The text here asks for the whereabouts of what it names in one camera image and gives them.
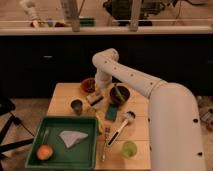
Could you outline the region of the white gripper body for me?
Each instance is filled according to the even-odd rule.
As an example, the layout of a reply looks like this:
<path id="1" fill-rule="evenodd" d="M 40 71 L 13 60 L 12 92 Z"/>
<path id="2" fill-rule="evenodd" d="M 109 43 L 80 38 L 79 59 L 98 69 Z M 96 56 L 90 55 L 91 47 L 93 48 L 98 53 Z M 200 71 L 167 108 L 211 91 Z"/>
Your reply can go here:
<path id="1" fill-rule="evenodd" d="M 101 89 L 107 88 L 112 83 L 112 76 L 103 72 L 95 74 L 95 82 Z"/>

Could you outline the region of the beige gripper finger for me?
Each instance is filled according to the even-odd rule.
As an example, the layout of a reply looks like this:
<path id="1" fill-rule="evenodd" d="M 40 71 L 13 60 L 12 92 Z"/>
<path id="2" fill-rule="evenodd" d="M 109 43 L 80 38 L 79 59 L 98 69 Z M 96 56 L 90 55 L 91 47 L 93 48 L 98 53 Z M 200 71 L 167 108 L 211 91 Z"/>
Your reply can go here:
<path id="1" fill-rule="evenodd" d="M 95 95 L 100 95 L 100 96 L 103 96 L 103 90 L 102 89 L 100 89 L 100 88 L 96 88 L 95 89 Z"/>

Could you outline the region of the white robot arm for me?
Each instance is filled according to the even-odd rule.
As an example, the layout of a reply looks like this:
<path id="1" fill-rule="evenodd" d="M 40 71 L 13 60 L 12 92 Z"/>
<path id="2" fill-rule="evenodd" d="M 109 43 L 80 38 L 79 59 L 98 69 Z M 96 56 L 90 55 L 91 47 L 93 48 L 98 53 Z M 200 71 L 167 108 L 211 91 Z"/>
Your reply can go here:
<path id="1" fill-rule="evenodd" d="M 95 54 L 95 81 L 106 88 L 116 78 L 149 100 L 151 171 L 206 171 L 199 110 L 192 92 L 124 66 L 118 59 L 113 48 Z"/>

